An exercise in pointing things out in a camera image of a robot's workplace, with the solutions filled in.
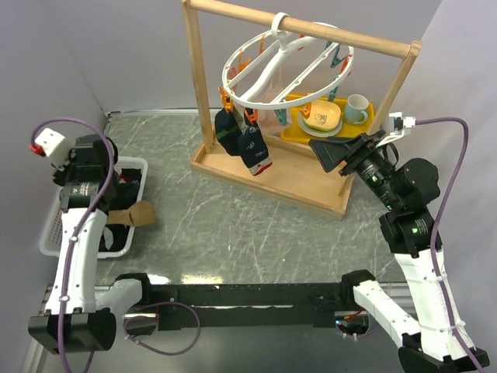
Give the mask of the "brown ribbed sock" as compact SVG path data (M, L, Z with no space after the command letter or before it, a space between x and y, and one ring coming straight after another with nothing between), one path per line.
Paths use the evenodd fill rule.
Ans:
M108 225L126 225L141 227L156 221L155 209L149 201L139 200L128 209L109 211L106 223Z

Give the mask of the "santa pattern sock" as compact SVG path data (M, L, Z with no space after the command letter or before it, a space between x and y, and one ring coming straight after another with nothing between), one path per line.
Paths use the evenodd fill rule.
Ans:
M245 167L253 176L268 169L273 160L257 126L247 126L238 138L238 148Z

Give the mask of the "white round clip hanger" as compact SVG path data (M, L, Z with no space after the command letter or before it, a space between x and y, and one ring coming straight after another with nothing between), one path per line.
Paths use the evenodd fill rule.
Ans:
M278 12L269 30L244 42L225 62L221 92L231 102L254 110L289 109L336 92L349 77L354 47L284 31L287 17ZM331 71L321 85L300 98L288 98L326 64Z

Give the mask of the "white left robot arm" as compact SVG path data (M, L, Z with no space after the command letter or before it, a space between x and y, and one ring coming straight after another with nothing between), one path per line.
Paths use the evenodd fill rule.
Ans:
M30 318L28 332L52 354L109 350L118 319L130 308L146 312L154 302L145 273L122 274L96 297L100 242L119 184L117 150L97 134L70 141L49 128L36 136L32 150L55 168L62 239L50 297L43 315Z

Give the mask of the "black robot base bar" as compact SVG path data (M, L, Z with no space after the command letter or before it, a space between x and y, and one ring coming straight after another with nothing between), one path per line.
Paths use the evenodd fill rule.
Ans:
M237 326L335 327L360 307L338 283L153 285L132 315L150 315L160 331Z

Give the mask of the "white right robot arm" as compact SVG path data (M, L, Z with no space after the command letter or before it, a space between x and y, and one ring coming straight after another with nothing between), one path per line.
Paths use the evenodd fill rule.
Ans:
M482 371L490 360L476 347L458 315L444 268L442 241L427 205L440 195L438 169L421 158L396 166L384 157L382 131L355 138L311 139L326 172L357 174L387 208L381 232L405 276L415 306L411 317L365 270L342 278L339 299L365 309L398 348L406 372Z

